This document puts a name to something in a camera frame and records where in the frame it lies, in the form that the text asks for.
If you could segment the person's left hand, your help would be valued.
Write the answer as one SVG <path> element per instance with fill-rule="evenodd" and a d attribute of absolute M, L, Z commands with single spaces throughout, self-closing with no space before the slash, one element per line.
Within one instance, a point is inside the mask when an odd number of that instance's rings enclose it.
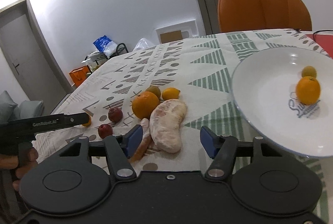
<path fill-rule="evenodd" d="M 19 163 L 17 156 L 8 156 L 1 154 L 1 170 L 14 170 L 16 180 L 13 181 L 12 186 L 15 191 L 19 191 L 20 181 L 31 169 L 38 165 L 38 152 L 32 147 L 26 154 L 26 161 L 23 164 Z"/>

